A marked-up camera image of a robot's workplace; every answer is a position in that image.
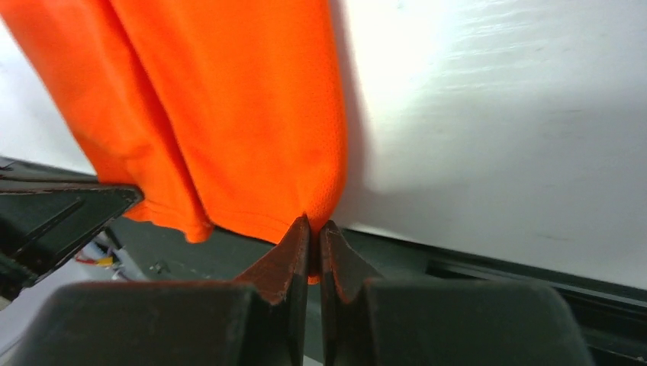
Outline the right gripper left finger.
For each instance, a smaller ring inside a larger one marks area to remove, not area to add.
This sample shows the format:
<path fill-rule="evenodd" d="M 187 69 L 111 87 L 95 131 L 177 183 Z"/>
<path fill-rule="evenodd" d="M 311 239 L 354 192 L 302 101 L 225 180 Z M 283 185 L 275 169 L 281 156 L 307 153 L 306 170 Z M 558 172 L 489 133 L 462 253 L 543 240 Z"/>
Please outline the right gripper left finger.
<path fill-rule="evenodd" d="M 79 282 L 28 327 L 15 365 L 300 365 L 306 217 L 231 281 Z"/>

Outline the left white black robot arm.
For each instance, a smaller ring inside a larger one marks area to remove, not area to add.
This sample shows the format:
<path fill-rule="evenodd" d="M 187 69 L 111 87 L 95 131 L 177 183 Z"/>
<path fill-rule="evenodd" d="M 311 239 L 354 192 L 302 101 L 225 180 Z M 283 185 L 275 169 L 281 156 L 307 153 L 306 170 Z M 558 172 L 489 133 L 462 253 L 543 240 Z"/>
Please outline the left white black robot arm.
<path fill-rule="evenodd" d="M 15 300 L 139 204 L 131 185 L 1 170 L 1 299 Z"/>

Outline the orange t shirt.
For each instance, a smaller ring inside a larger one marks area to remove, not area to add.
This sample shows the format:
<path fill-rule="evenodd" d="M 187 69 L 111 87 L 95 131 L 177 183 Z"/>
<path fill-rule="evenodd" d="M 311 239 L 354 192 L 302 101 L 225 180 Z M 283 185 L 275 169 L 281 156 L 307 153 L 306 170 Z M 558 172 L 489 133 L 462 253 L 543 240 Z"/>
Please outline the orange t shirt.
<path fill-rule="evenodd" d="M 3 1 L 1 16 L 101 182 L 203 242 L 314 233 L 348 137 L 326 1 Z"/>

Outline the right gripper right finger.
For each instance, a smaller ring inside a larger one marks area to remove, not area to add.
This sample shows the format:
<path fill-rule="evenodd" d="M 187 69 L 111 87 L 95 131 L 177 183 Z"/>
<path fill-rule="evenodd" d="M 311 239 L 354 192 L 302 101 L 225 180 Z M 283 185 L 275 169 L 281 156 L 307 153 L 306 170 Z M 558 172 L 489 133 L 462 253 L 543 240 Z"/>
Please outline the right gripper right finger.
<path fill-rule="evenodd" d="M 320 231 L 327 365 L 591 365 L 566 302 L 522 281 L 387 279 Z"/>

